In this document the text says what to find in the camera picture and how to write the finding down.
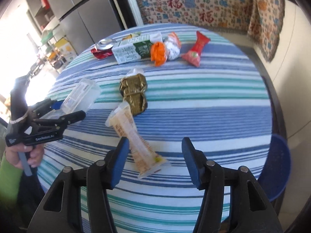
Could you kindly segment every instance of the green sleeve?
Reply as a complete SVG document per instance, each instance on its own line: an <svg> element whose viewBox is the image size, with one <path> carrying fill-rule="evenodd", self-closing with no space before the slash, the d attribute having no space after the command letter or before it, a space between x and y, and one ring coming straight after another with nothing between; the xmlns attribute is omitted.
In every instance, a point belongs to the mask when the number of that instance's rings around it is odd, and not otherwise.
<svg viewBox="0 0 311 233"><path fill-rule="evenodd" d="M23 170L12 166L5 155L0 164L0 203L13 209L17 202L17 194Z"/></svg>

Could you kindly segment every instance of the striped tablecloth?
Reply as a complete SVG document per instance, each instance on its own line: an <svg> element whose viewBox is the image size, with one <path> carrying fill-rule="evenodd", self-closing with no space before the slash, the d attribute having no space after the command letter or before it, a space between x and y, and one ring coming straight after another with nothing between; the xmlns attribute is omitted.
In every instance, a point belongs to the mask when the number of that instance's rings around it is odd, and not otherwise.
<svg viewBox="0 0 311 233"><path fill-rule="evenodd" d="M108 190L119 233L192 232L203 191L191 183L181 152L184 136L207 158L229 168L248 166L259 177L271 139L270 100L259 72L239 48L216 33L181 24L147 25L111 37L137 31L161 31L167 36L175 31L182 42L181 53L186 53L196 41L197 30L211 38L202 52L200 68L181 58L161 67L154 67L150 60L118 65L113 56L98 61L89 49L69 64L48 97L65 99L82 78L96 81L102 92L84 121L69 126L64 139L46 145L38 170L46 190L64 166L89 166L116 147L119 137L105 126L105 120L122 101L120 79L135 66L144 70L148 83L148 109L134 118L135 123L141 136L171 167L139 180L133 158L128 156L120 183ZM229 214L229 192L230 188L225 188L223 219ZM87 233L85 188L81 194Z"/></svg>

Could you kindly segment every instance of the blue bucket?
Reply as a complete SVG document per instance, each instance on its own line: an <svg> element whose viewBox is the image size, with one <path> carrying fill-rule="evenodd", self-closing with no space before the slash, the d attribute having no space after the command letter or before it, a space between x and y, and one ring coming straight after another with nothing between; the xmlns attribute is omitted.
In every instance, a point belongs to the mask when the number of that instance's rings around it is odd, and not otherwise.
<svg viewBox="0 0 311 233"><path fill-rule="evenodd" d="M290 150L284 138L272 134L266 163L258 179L270 201L275 200L285 189L290 176Z"/></svg>

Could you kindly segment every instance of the can lid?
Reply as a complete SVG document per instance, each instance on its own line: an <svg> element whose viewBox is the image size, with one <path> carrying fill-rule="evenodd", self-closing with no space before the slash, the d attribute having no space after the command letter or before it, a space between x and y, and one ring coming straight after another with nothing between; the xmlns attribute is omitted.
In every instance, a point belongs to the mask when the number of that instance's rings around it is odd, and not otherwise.
<svg viewBox="0 0 311 233"><path fill-rule="evenodd" d="M113 45L116 43L114 39L102 39L98 43L95 44L96 50L108 50L113 47Z"/></svg>

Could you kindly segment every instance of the hand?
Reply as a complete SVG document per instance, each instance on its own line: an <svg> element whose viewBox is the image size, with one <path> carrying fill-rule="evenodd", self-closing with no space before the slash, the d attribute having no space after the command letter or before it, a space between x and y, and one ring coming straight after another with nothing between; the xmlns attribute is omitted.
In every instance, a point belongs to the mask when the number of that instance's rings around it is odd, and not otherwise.
<svg viewBox="0 0 311 233"><path fill-rule="evenodd" d="M6 147L5 148L5 157L7 161L19 169L24 169L22 163L19 159L18 152L30 152L30 158L28 159L28 164L34 168L40 165L43 155L44 155L44 144L38 144L33 149L32 146L25 146L22 143Z"/></svg>

